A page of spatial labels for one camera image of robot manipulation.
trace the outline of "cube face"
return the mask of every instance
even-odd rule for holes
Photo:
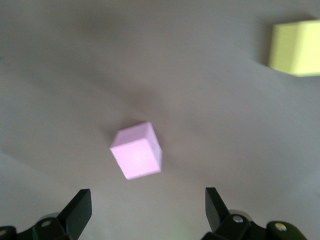
[[[161,172],[162,151],[150,122],[119,131],[110,150],[128,180]]]
[[[320,20],[273,28],[269,66],[297,77],[320,75]]]

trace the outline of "pink cube top face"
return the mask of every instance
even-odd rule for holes
[[[119,131],[110,150],[128,180],[161,172],[162,151],[150,122]]]

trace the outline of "silver screw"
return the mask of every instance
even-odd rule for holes
[[[277,222],[275,225],[275,228],[278,229],[280,232],[285,232],[287,231],[287,227],[285,225],[283,225],[280,222]]]
[[[240,217],[240,216],[233,216],[233,221],[235,221],[236,223],[238,223],[238,224],[241,224],[241,223],[243,223],[244,222],[244,220],[242,219],[242,217]]]
[[[49,226],[51,224],[51,221],[44,221],[42,224],[41,224],[41,227],[46,227],[46,226]]]
[[[0,236],[5,235],[6,233],[7,233],[7,230],[5,230],[5,229],[4,229],[4,230],[1,230],[1,231],[0,231]]]

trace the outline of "yellow cube side face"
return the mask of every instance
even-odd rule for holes
[[[297,48],[298,24],[287,23],[273,26],[269,67],[291,74]]]
[[[299,23],[298,44],[294,75],[320,76],[320,20]]]

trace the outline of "gray surface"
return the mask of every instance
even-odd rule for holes
[[[0,226],[25,230],[91,188],[82,240],[197,240],[205,187],[258,224],[320,236],[320,77],[266,67],[271,26],[319,0],[0,2]],[[159,174],[109,146],[153,123]]]

